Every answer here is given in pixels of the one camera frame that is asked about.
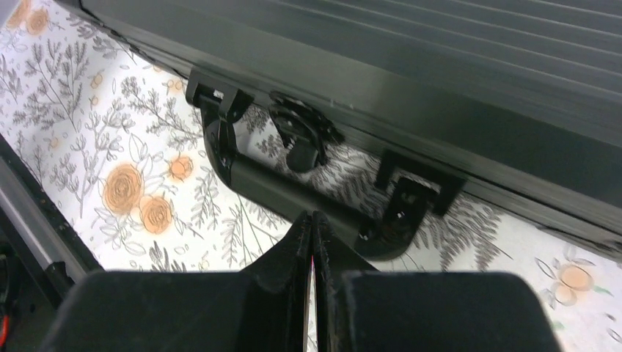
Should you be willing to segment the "black poker chip case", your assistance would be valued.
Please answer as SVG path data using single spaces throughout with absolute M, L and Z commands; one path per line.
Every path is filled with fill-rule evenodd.
M 324 211 L 367 257 L 404 250 L 428 213 L 466 193 L 621 260 L 619 1 L 62 1 L 188 82 L 226 186 L 278 214 Z M 288 166 L 331 144 L 402 180 L 374 221 L 252 160 L 235 124 L 266 109 Z

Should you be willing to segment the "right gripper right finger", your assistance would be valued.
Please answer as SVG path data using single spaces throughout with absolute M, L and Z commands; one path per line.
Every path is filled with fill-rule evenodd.
M 509 272 L 378 271 L 312 215 L 320 351 L 558 351 L 530 286 Z

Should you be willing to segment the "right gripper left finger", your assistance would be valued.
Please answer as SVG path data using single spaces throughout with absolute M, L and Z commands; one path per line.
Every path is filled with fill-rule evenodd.
M 75 284 L 43 351 L 305 351 L 311 218 L 240 271 L 98 271 Z

